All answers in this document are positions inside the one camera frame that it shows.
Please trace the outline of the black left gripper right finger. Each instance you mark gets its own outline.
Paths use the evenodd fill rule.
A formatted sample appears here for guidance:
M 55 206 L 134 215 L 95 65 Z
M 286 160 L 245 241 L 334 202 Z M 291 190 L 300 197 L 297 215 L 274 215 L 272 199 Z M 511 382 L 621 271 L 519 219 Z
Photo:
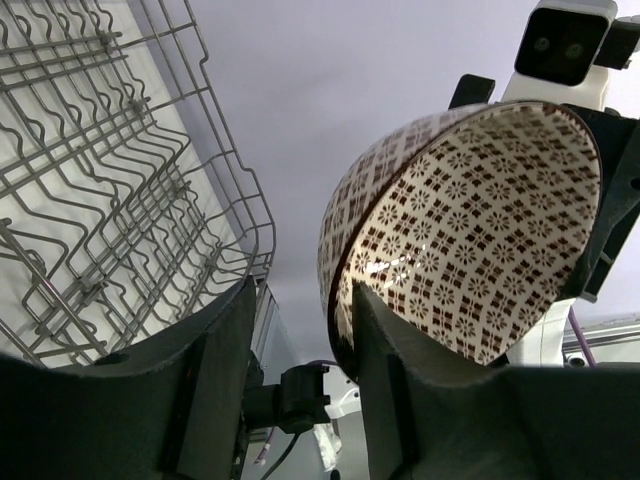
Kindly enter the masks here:
M 374 479 L 635 479 L 639 370 L 484 367 L 353 292 Z

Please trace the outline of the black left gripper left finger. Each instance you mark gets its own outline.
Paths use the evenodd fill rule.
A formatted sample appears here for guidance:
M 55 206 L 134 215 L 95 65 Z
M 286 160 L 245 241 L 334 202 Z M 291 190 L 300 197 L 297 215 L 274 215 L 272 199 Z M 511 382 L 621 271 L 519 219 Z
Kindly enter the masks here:
M 88 366 L 1 359 L 5 479 L 227 479 L 256 311 L 252 279 Z

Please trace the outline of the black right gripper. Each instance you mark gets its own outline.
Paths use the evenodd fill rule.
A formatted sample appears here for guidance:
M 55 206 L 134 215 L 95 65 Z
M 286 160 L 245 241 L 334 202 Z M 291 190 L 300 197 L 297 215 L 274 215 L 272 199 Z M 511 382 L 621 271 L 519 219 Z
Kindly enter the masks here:
M 462 76 L 446 115 L 446 299 L 594 301 L 639 214 L 639 123 L 494 86 Z

